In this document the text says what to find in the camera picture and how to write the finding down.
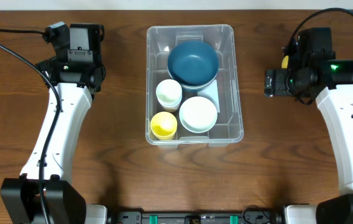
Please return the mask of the yellow small bowl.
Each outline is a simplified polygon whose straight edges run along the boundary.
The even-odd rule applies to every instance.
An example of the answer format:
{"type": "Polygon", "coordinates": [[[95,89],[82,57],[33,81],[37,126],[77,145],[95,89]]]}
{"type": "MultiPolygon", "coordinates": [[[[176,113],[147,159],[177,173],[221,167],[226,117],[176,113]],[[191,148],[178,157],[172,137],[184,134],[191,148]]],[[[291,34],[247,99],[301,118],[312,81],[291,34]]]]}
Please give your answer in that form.
{"type": "Polygon", "coordinates": [[[288,68],[288,61],[289,61],[289,56],[286,55],[283,60],[282,60],[282,69],[287,69],[288,68]]]}

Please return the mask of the cream white cup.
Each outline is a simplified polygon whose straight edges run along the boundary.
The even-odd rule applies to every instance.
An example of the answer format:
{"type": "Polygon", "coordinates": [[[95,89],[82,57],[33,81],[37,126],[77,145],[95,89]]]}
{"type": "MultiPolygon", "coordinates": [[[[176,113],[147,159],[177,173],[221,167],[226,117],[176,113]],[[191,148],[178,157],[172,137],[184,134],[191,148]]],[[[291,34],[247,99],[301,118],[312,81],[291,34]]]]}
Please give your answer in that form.
{"type": "Polygon", "coordinates": [[[182,90],[176,81],[172,79],[166,79],[161,81],[156,87],[156,97],[157,99],[171,102],[182,97],[182,90]]]}

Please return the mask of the white small bowl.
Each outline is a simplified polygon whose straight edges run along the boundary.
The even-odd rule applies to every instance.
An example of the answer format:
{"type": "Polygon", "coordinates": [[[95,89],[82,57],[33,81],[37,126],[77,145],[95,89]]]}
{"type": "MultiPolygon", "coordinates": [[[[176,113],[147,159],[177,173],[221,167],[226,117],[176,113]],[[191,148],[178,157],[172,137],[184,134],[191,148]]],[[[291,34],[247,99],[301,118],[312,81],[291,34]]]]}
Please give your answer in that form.
{"type": "Polygon", "coordinates": [[[179,119],[186,121],[190,126],[201,128],[209,123],[215,123],[218,112],[215,105],[207,98],[194,96],[183,102],[179,109],[179,119]]]}

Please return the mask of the dark blue bowl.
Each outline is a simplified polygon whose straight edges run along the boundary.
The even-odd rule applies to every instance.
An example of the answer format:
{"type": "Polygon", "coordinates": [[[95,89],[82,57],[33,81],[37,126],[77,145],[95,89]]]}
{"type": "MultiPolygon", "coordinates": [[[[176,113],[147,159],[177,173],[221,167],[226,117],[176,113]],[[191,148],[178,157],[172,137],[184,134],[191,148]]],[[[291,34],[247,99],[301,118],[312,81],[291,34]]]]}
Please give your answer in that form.
{"type": "Polygon", "coordinates": [[[207,43],[189,40],[171,50],[167,59],[170,76],[188,88],[211,83],[219,70],[216,51],[207,43]]]}
{"type": "Polygon", "coordinates": [[[191,91],[191,92],[199,92],[204,90],[205,88],[207,88],[208,86],[210,86],[210,84],[212,84],[213,81],[216,80],[216,77],[214,77],[212,80],[210,80],[209,82],[206,82],[205,84],[202,85],[187,85],[187,84],[182,84],[182,82],[179,82],[176,80],[175,77],[173,77],[170,74],[170,78],[174,81],[176,81],[176,83],[179,85],[181,90],[185,90],[185,91],[191,91]]]}

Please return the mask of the light blue cup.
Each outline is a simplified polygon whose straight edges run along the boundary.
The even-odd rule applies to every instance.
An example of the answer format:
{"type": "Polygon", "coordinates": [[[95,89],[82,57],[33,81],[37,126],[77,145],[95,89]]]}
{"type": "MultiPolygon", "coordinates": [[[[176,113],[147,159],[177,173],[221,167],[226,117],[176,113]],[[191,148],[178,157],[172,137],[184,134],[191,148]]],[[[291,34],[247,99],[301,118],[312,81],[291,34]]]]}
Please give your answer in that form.
{"type": "Polygon", "coordinates": [[[174,108],[174,107],[179,107],[180,103],[181,103],[181,98],[177,99],[175,101],[171,101],[171,102],[166,102],[163,100],[158,99],[158,102],[162,105],[165,106],[167,108],[174,108]]]}

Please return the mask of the pink cup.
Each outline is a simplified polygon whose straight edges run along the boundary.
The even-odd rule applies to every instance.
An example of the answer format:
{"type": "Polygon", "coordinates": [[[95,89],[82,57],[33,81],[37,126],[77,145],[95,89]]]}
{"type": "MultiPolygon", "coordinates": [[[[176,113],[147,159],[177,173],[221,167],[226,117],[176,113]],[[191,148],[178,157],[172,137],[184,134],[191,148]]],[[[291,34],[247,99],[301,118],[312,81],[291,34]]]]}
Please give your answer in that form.
{"type": "Polygon", "coordinates": [[[162,105],[162,108],[167,111],[167,112],[175,112],[179,109],[180,105],[176,104],[176,105],[162,105]]]}

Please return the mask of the grey small bowl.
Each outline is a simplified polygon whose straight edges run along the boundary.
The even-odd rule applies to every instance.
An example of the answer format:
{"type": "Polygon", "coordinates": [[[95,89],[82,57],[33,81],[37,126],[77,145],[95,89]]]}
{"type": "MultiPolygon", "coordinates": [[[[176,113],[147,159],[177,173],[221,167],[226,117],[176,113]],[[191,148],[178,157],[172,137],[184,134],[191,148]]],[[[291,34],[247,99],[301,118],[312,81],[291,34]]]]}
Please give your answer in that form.
{"type": "Polygon", "coordinates": [[[199,133],[205,133],[207,131],[209,131],[214,125],[215,123],[209,123],[208,125],[204,126],[204,127],[201,127],[201,128],[195,128],[193,126],[190,126],[186,121],[184,120],[181,120],[181,124],[182,126],[188,130],[189,132],[191,133],[196,133],[196,134],[199,134],[199,133]]]}

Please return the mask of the yellow cup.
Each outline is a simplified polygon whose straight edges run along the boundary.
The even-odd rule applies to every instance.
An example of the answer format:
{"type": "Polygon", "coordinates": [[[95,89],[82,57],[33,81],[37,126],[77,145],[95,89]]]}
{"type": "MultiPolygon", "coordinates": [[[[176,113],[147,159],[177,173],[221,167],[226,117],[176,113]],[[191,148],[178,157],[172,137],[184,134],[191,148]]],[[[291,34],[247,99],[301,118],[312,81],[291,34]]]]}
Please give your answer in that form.
{"type": "Polygon", "coordinates": [[[150,121],[150,129],[153,133],[168,135],[177,132],[178,122],[176,117],[166,111],[159,112],[150,121]]]}
{"type": "Polygon", "coordinates": [[[168,135],[160,135],[158,133],[153,133],[154,136],[159,139],[160,141],[169,141],[169,140],[172,140],[176,134],[176,131],[173,132],[173,133],[170,133],[168,135]]]}

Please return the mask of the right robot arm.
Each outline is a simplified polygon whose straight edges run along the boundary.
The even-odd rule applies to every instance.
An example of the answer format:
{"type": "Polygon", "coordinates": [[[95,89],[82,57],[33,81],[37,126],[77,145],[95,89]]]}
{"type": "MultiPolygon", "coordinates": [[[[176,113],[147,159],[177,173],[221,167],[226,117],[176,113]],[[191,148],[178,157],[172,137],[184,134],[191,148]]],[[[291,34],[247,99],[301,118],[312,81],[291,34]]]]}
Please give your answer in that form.
{"type": "Polygon", "coordinates": [[[308,95],[326,123],[336,158],[338,197],[318,205],[287,205],[282,223],[353,223],[353,60],[326,60],[293,71],[265,72],[264,94],[308,95]]]}

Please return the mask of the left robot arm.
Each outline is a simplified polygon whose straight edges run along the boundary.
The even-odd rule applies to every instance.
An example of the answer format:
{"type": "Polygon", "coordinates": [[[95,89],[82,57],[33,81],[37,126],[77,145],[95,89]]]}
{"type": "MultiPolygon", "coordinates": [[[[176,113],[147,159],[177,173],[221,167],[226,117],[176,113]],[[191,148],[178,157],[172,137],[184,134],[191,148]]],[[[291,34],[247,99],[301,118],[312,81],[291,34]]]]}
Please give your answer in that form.
{"type": "Polygon", "coordinates": [[[106,206],[88,204],[71,184],[81,125],[106,77],[104,27],[59,22],[43,38],[55,51],[34,66],[49,89],[47,112],[19,177],[4,179],[2,201],[13,223],[107,223],[106,206]]]}

